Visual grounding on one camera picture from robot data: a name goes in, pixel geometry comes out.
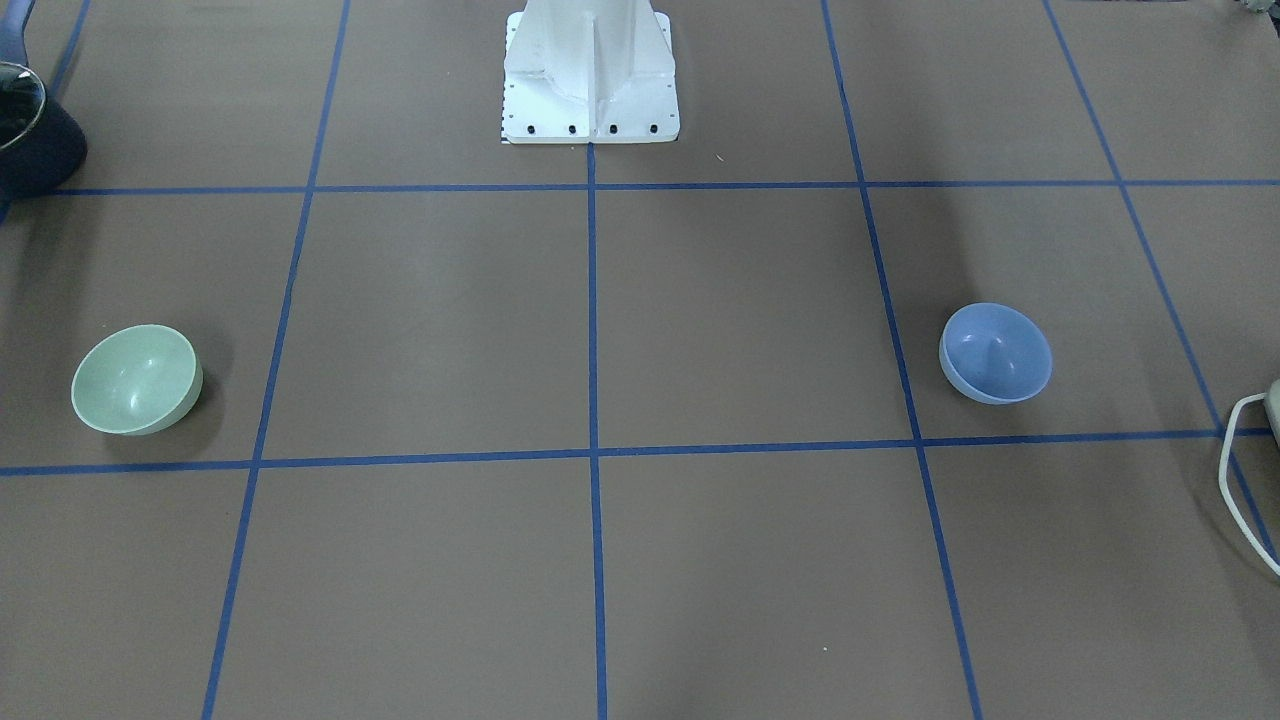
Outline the blue bowl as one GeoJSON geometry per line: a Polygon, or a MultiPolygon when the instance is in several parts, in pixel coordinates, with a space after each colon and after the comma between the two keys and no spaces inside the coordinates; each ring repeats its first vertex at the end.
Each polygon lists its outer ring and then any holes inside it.
{"type": "Polygon", "coordinates": [[[992,302],[952,313],[940,334],[938,360],[954,389],[993,406],[1034,398],[1053,374],[1043,331],[1016,309],[992,302]]]}

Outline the green bowl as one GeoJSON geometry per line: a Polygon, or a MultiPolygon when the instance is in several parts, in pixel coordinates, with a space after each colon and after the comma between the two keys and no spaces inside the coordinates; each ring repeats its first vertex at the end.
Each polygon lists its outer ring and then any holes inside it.
{"type": "Polygon", "coordinates": [[[79,361],[70,405],[88,428],[110,436],[150,436],[182,420],[204,388],[195,346],[168,325],[118,331],[79,361]]]}

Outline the dark blue saucepan with lid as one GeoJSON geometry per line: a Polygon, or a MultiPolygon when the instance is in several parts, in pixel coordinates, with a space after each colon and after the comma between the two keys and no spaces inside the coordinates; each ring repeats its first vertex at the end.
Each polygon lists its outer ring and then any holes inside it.
{"type": "Polygon", "coordinates": [[[52,192],[87,156],[81,126],[29,67],[26,26],[32,1],[9,1],[1,23],[1,196],[4,201],[52,192]]]}

